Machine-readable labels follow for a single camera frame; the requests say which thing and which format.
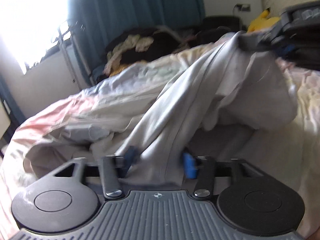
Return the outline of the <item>metal rack by window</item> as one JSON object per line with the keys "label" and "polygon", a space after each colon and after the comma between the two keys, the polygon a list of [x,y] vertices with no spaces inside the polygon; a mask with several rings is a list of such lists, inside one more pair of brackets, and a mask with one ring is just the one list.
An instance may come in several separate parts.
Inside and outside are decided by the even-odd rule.
{"label": "metal rack by window", "polygon": [[74,83],[79,90],[91,87],[92,83],[89,80],[88,71],[78,61],[75,41],[67,21],[62,22],[58,27],[55,41],[63,54],[63,59],[71,75],[72,83]]}

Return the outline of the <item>white garment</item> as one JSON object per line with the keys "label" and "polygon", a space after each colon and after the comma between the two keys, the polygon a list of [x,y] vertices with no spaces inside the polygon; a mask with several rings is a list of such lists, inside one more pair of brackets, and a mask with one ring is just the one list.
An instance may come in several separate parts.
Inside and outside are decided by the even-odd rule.
{"label": "white garment", "polygon": [[242,33],[137,64],[107,80],[91,116],[101,131],[90,150],[95,159],[139,154],[126,177],[133,185],[181,185],[182,152],[198,129],[218,122],[276,129],[297,114],[273,53],[244,51]]}

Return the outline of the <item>teal curtain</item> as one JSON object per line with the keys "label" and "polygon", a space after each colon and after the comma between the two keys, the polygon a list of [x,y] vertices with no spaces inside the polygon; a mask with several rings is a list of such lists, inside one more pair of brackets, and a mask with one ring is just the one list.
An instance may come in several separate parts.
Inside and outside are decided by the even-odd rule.
{"label": "teal curtain", "polygon": [[205,17],[203,0],[69,0],[68,6],[75,56],[88,85],[105,47],[124,31],[156,25],[178,29]]}

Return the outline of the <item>yellow plush toy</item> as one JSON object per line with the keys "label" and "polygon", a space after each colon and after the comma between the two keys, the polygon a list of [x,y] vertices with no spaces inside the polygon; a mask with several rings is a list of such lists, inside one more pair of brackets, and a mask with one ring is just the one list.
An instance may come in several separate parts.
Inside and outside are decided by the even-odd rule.
{"label": "yellow plush toy", "polygon": [[279,20],[280,17],[270,17],[270,8],[265,9],[256,19],[254,19],[248,29],[248,33],[252,33],[255,31],[268,29],[275,25]]}

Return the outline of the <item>wall power socket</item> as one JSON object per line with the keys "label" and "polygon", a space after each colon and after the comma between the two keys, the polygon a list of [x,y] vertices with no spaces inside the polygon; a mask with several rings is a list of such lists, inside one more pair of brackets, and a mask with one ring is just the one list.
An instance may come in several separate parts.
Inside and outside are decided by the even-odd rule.
{"label": "wall power socket", "polygon": [[251,5],[250,4],[241,4],[238,3],[234,6],[234,9],[238,11],[243,11],[243,12],[250,12],[251,11]]}

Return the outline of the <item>pastel rainbow bed sheet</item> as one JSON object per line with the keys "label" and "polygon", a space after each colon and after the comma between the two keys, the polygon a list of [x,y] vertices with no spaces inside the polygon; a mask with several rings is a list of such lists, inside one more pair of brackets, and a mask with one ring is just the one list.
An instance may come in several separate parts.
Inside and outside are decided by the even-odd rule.
{"label": "pastel rainbow bed sheet", "polygon": [[[276,64],[296,94],[297,114],[290,123],[267,130],[218,122],[210,131],[198,129],[185,148],[217,160],[246,159],[297,191],[305,204],[298,231],[309,237],[319,228],[319,74],[277,59]],[[19,192],[69,160],[98,160],[90,146],[101,126],[91,111],[101,100],[103,83],[112,78],[51,104],[16,129],[1,164],[1,239],[18,232],[11,203]],[[184,181],[183,174],[181,185],[133,185],[126,179],[129,172],[123,179],[128,186],[178,189]]]}

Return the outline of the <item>dark clothes pile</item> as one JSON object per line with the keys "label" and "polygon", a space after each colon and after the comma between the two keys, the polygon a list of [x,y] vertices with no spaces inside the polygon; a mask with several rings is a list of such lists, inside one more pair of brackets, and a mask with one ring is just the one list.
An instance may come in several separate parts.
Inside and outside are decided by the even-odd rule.
{"label": "dark clothes pile", "polygon": [[166,25],[133,28],[106,46],[103,74],[111,77],[135,63],[152,62],[185,49],[214,43],[227,33],[246,30],[237,16],[209,16],[200,24],[175,30]]}

